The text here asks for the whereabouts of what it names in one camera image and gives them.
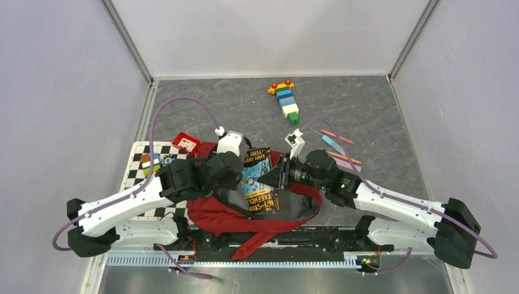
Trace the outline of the blue treehouse comic book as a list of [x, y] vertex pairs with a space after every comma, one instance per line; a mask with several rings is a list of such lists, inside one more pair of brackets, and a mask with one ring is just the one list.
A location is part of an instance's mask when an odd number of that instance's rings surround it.
[[269, 147], [251, 149], [245, 155], [241, 186], [248, 210], [253, 214], [281, 212], [277, 189], [259, 182], [260, 177], [271, 171], [273, 166]]

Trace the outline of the red student backpack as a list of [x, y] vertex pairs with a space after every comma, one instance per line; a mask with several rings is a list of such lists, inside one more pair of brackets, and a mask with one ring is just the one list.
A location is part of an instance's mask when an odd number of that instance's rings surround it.
[[[274, 166], [281, 155], [271, 150]], [[233, 260], [237, 260], [248, 257], [276, 234], [294, 230], [313, 219], [323, 202], [318, 189], [302, 184], [293, 184], [288, 190], [277, 189], [277, 193], [281, 207], [278, 214], [251, 213], [241, 182], [235, 190], [221, 190], [208, 198], [189, 201], [187, 212], [198, 228], [216, 236], [253, 233], [254, 236], [232, 256]]]

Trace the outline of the light blue chalk stick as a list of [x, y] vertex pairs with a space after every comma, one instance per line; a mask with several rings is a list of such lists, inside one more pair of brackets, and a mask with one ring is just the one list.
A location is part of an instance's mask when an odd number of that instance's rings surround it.
[[334, 149], [336, 152], [338, 152], [339, 154], [345, 156], [346, 153], [344, 152], [343, 148], [338, 144], [336, 143], [331, 137], [329, 137], [328, 135], [323, 135], [321, 137], [321, 139], [327, 143], [332, 149]]

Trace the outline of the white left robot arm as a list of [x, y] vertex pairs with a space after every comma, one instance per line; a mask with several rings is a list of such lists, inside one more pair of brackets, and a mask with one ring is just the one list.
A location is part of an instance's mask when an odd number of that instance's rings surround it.
[[74, 225], [67, 233], [68, 246], [79, 257], [104, 254], [113, 247], [172, 244], [186, 249], [192, 243], [192, 233], [182, 217], [158, 221], [134, 218], [152, 209], [235, 189], [243, 169], [243, 160], [232, 152], [210, 159], [176, 159], [144, 182], [110, 197], [91, 203], [72, 199], [67, 203]]

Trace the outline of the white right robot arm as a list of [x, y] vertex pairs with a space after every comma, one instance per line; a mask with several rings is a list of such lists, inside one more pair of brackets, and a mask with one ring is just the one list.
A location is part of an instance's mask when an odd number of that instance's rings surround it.
[[297, 184], [314, 187], [337, 206], [383, 215], [358, 223], [353, 240], [359, 249], [411, 247], [461, 269], [470, 268], [476, 254], [481, 226], [464, 202], [433, 202], [385, 189], [341, 169], [324, 150], [310, 152], [305, 162], [284, 154], [258, 181], [282, 190]]

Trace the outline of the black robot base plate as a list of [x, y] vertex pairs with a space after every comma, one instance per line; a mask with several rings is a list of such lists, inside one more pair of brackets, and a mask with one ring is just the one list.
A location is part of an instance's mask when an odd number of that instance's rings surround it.
[[349, 227], [300, 227], [290, 232], [278, 233], [268, 239], [248, 257], [233, 260], [232, 256], [254, 234], [224, 233], [216, 236], [197, 228], [170, 245], [168, 251], [186, 254], [194, 252], [199, 261], [224, 262], [288, 262], [288, 261], [338, 261], [345, 252], [392, 252], [393, 245], [377, 245], [368, 237]]

